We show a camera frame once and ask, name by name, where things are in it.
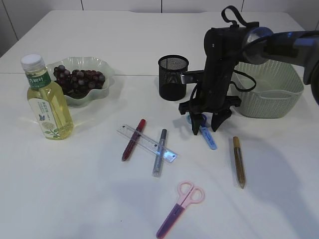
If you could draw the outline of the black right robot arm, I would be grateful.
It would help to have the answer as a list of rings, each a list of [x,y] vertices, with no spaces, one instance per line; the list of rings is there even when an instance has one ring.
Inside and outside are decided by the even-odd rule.
[[[236,7],[230,5],[227,9],[236,19],[228,19],[223,10],[223,20],[231,25],[206,32],[204,69],[181,74],[183,84],[196,84],[189,101],[178,107],[181,115],[190,114],[193,134],[198,134],[203,123],[202,113],[213,114],[211,128],[216,131],[232,115],[230,107],[240,106],[239,97],[227,95],[235,66],[240,62],[260,65],[275,60],[302,66],[304,84],[310,85],[314,99],[319,99],[318,31],[273,33],[257,21],[246,22]]]

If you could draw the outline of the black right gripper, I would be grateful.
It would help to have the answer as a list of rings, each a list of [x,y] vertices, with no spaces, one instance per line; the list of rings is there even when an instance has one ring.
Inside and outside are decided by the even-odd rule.
[[[221,124],[232,115],[230,110],[231,106],[239,107],[241,105],[241,99],[238,96],[226,96],[223,104],[219,107],[213,107],[213,103],[208,105],[200,103],[198,99],[190,99],[189,101],[180,103],[178,110],[181,115],[190,113],[190,120],[192,125],[192,132],[197,135],[200,127],[205,121],[203,114],[201,113],[213,113],[211,119],[211,128],[214,132],[218,130]]]

